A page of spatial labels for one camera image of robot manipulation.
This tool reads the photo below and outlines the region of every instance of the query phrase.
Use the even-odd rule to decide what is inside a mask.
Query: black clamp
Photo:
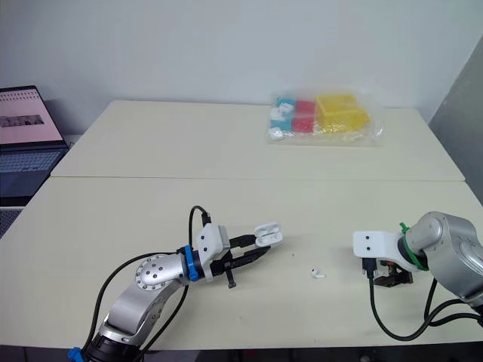
[[[389,274],[387,277],[378,277],[374,279],[374,285],[391,288],[399,284],[413,283],[412,273],[410,271],[404,270],[395,262],[381,260],[380,264],[382,266],[387,266],[387,268],[389,269]]]

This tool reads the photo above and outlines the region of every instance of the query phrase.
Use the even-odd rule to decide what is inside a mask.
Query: wire
[[[208,212],[203,207],[198,206],[198,205],[195,205],[195,206],[192,207],[192,209],[189,212],[189,220],[188,220],[188,242],[189,242],[190,247],[192,247],[192,245],[193,245],[193,242],[192,242],[192,222],[193,222],[193,216],[194,216],[196,210],[200,210],[202,212],[203,221],[205,220],[205,217],[207,218],[207,220],[210,219]],[[93,313],[93,316],[92,316],[91,329],[89,330],[89,335],[88,335],[88,337],[85,341],[84,347],[82,347],[82,354],[85,353],[85,351],[87,350],[89,344],[91,343],[91,341],[94,337],[94,334],[95,334],[95,331],[96,331],[96,326],[97,326],[97,319],[99,317],[100,304],[103,300],[104,292],[106,291],[107,287],[109,286],[109,283],[126,266],[130,265],[133,262],[136,262],[137,260],[148,258],[148,257],[156,255],[156,254],[167,254],[167,255],[169,255],[169,254],[174,254],[174,253],[147,253],[147,254],[136,256],[132,259],[129,259],[127,262],[122,263],[118,268],[115,269],[115,271],[113,271],[111,273],[111,275],[106,279],[106,281],[104,281],[104,284],[100,288],[99,294],[97,295],[96,305],[94,307],[94,313]],[[188,293],[188,288],[189,288],[188,285],[186,285],[184,287],[183,294],[182,294],[180,301],[178,302],[176,308],[171,313],[171,315],[166,320],[166,322],[162,325],[162,327],[158,330],[158,332],[156,332],[156,334],[150,339],[150,341],[146,343],[146,345],[141,350],[141,352],[134,358],[134,362],[144,361],[144,355],[147,353],[147,351],[152,346],[152,344],[157,340],[157,338],[160,337],[160,335],[166,330],[166,328],[168,328],[168,325],[172,322],[174,317],[176,317],[176,314],[178,313],[178,311],[183,306],[184,300],[186,298],[186,294]]]
[[[158,332],[150,339],[149,342],[144,346],[144,348],[141,350],[141,352],[137,355],[136,358],[134,358],[133,362],[138,362],[142,357],[144,357],[144,354],[148,351],[148,349],[152,346],[154,342],[160,337],[160,335],[168,328],[169,324],[172,322],[174,317],[176,317],[176,314],[180,311],[181,307],[183,306],[184,299],[186,298],[186,294],[188,294],[188,288],[189,286],[186,285],[183,290],[183,295],[181,296],[180,301],[176,305],[176,308],[174,309],[173,313],[169,316],[169,318],[165,321],[163,326],[159,328]]]
[[[438,285],[438,281],[433,278],[431,287],[429,288],[429,294],[428,294],[428,299],[426,300],[426,307],[424,308],[424,319],[428,318],[429,315],[429,310],[431,309],[431,301],[435,293],[436,286]],[[455,304],[464,304],[462,300],[460,300],[460,303],[455,303]],[[480,321],[481,317],[477,314],[473,313],[454,313],[451,315],[448,315],[447,317],[444,317],[442,319],[439,319],[437,321],[433,321],[429,323],[430,327],[439,327],[442,326],[443,324],[449,323],[451,321],[455,321],[456,319],[461,319],[461,318],[468,318],[468,319],[476,319],[477,321]]]
[[[96,332],[96,326],[97,326],[97,319],[99,317],[99,310],[100,310],[100,303],[103,301],[103,295],[104,292],[106,291],[106,288],[109,286],[109,283],[111,280],[126,266],[129,264],[136,262],[137,260],[148,258],[150,256],[156,255],[156,254],[172,254],[172,253],[147,253],[143,255],[136,256],[132,259],[129,259],[127,262],[122,263],[120,266],[118,266],[115,271],[111,273],[109,277],[107,277],[106,281],[104,281],[103,286],[99,290],[99,294],[97,294],[97,300],[96,300],[96,305],[94,307],[94,313],[92,315],[92,322],[91,322],[91,330],[89,331],[89,335],[85,341],[84,347],[82,347],[82,353],[84,354],[86,349],[88,348],[89,344],[92,341],[92,338],[94,337],[94,334]]]
[[[421,324],[421,326],[416,330],[416,332],[410,334],[409,336],[398,336],[397,334],[394,334],[390,330],[388,330],[386,328],[386,326],[384,326],[383,322],[379,318],[379,315],[377,314],[376,305],[375,305],[375,301],[374,301],[374,279],[373,278],[369,278],[369,295],[370,295],[370,299],[371,299],[371,309],[372,309],[372,313],[374,315],[374,318],[376,319],[377,324],[379,324],[379,327],[381,328],[381,330],[383,330],[384,333],[387,334],[389,337],[391,337],[393,339],[397,339],[398,341],[403,341],[403,342],[412,341],[413,339],[416,339],[421,334],[423,334],[423,332],[426,330],[426,328],[429,327],[429,324],[431,323],[431,321],[444,308],[447,308],[449,305],[454,305],[454,304],[460,304],[461,303],[461,300],[459,300],[459,299],[451,299],[451,300],[448,300],[446,302],[443,302],[442,304],[438,305],[428,315],[427,318],[425,318],[423,324]],[[459,313],[459,314],[450,315],[450,316],[448,316],[446,318],[442,318],[440,321],[437,321],[436,323],[439,323],[439,325],[441,325],[441,324],[445,324],[445,323],[454,321],[456,319],[461,319],[461,318],[475,319],[475,320],[480,321],[480,322],[483,321],[483,318],[480,317],[479,315],[476,315],[476,314],[468,314],[468,313]]]
[[[426,300],[426,306],[424,307],[424,319],[428,318],[429,310],[431,309],[432,297],[435,295],[435,289],[437,285],[438,285],[438,281],[436,280],[436,278],[433,278],[431,287],[429,288],[428,299]]]
[[[188,243],[190,247],[193,246],[193,216],[195,215],[196,210],[200,210],[203,214],[208,214],[208,212],[201,206],[195,205],[191,208],[188,218]]]
[[[192,227],[193,227],[193,216],[195,215],[195,211],[200,210],[202,212],[202,219],[204,216],[207,216],[209,219],[208,212],[201,206],[195,205],[191,208],[189,212],[189,218],[188,218],[188,243],[189,246],[193,246],[193,233],[192,233]],[[161,328],[159,328],[158,332],[150,339],[149,342],[146,343],[146,345],[143,347],[141,352],[134,358],[133,362],[138,362],[141,360],[141,358],[144,358],[144,355],[147,353],[149,348],[154,344],[154,342],[160,337],[160,335],[168,328],[169,324],[172,322],[174,317],[176,317],[176,314],[180,311],[181,307],[183,306],[184,299],[186,298],[186,295],[188,294],[188,288],[189,285],[186,285],[183,290],[183,294],[181,295],[180,301],[176,305],[176,308],[173,310],[169,318],[165,321],[165,323],[162,325]]]

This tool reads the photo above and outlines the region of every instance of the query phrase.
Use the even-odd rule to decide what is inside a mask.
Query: blue block
[[[292,131],[292,117],[290,119],[287,119],[285,121],[275,121],[271,120],[270,121],[270,128],[278,127],[281,130],[286,130],[287,132]]]
[[[296,102],[297,100],[295,100],[294,98],[277,98],[277,107],[280,106],[282,103],[287,103],[291,104],[295,108]]]
[[[276,121],[276,120],[271,120],[271,128],[278,127],[281,130],[285,130],[287,132],[292,131],[292,119],[294,118],[294,113],[295,113],[295,103],[297,100],[293,98],[277,98],[277,107],[280,106],[282,103],[287,103],[291,104],[294,106],[294,111],[290,113],[285,113],[285,121]]]

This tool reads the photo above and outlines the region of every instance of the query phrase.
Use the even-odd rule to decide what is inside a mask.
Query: white table
[[[466,217],[483,232],[483,209],[465,183],[53,178],[0,242],[0,345],[81,345],[106,276],[134,255],[186,244],[193,204],[206,207],[231,237],[276,220],[285,243],[235,270],[235,289],[228,289],[224,276],[193,284],[153,348],[401,344],[371,314],[368,281],[352,255],[352,232],[395,231],[399,222],[412,225],[429,210]],[[327,277],[312,278],[312,266]],[[101,318],[133,270],[108,289]],[[396,333],[411,333],[422,321],[431,275],[417,273],[414,281],[376,290],[380,316]],[[434,303],[450,298],[439,287]],[[409,343],[482,337],[476,322],[455,321]]]
[[[414,109],[385,109],[383,145],[270,145],[269,106],[115,101],[53,176],[462,181]]]

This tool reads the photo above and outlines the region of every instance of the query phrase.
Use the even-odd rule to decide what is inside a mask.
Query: earbud
[[[322,273],[320,272],[320,270],[319,270],[319,269],[317,269],[317,268],[311,268],[311,269],[310,269],[310,274],[311,274],[311,275],[312,275],[314,278],[325,278],[325,276],[326,276],[325,274],[322,274]]]

